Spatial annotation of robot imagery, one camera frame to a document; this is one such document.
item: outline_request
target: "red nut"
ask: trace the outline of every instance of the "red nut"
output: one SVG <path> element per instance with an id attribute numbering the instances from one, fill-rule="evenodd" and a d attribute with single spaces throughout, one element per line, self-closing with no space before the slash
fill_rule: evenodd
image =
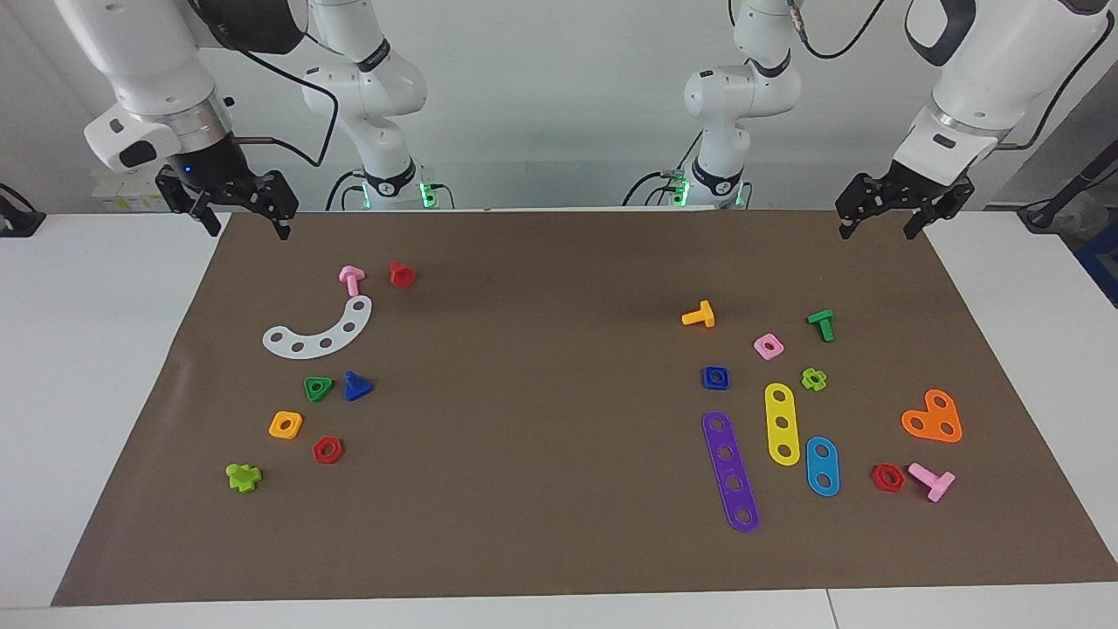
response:
<path id="1" fill-rule="evenodd" d="M 324 465 L 331 466 L 338 463 L 338 459 L 342 458 L 345 454 L 345 448 L 342 447 L 342 440 L 337 437 L 323 437 L 314 445 L 311 449 L 314 452 L 314 460 Z"/>
<path id="2" fill-rule="evenodd" d="M 897 494 L 904 488 L 904 475 L 892 464 L 881 464 L 873 468 L 873 484 L 882 492 Z"/>
<path id="3" fill-rule="evenodd" d="M 389 279 L 398 288 L 406 288 L 416 283 L 416 271 L 402 261 L 394 261 L 389 266 Z"/>

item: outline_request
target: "pink bolt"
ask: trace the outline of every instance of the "pink bolt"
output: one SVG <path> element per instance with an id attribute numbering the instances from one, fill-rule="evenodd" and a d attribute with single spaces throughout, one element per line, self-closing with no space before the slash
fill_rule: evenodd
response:
<path id="1" fill-rule="evenodd" d="M 342 271 L 338 274 L 338 280 L 345 284 L 345 289 L 349 290 L 350 296 L 360 294 L 357 289 L 357 283 L 363 278 L 364 270 L 357 266 L 342 266 Z"/>
<path id="2" fill-rule="evenodd" d="M 947 494 L 947 488 L 955 483 L 954 474 L 944 473 L 944 476 L 936 476 L 920 464 L 912 464 L 909 466 L 909 474 L 915 476 L 920 483 L 928 486 L 930 489 L 930 492 L 928 492 L 928 499 L 932 503 L 938 503 L 939 499 L 944 497 L 944 494 Z"/>

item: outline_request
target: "yellow t-shaped bolt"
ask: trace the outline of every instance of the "yellow t-shaped bolt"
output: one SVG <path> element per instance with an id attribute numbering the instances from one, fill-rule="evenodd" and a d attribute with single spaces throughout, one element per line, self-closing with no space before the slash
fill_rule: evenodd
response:
<path id="1" fill-rule="evenodd" d="M 710 307 L 710 302 L 705 298 L 699 302 L 699 309 L 688 312 L 683 316 L 684 326 L 702 324 L 708 328 L 714 327 L 714 311 Z"/>

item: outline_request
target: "yellow square nut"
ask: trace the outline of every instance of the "yellow square nut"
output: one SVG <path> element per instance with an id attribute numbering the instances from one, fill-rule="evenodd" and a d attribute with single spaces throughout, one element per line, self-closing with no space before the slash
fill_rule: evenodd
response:
<path id="1" fill-rule="evenodd" d="M 280 411 L 272 419 L 268 435 L 276 439 L 295 439 L 301 428 L 303 428 L 303 416 L 291 411 Z"/>

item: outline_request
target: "white curved plate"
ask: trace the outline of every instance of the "white curved plate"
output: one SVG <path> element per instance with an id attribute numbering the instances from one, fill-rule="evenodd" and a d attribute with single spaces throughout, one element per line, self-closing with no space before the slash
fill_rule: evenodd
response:
<path id="1" fill-rule="evenodd" d="M 276 326 L 264 333 L 264 347 L 281 359 L 310 361 L 329 356 L 353 342 L 372 317 L 372 299 L 363 294 L 345 302 L 342 318 L 329 331 L 304 336 L 286 326 Z"/>

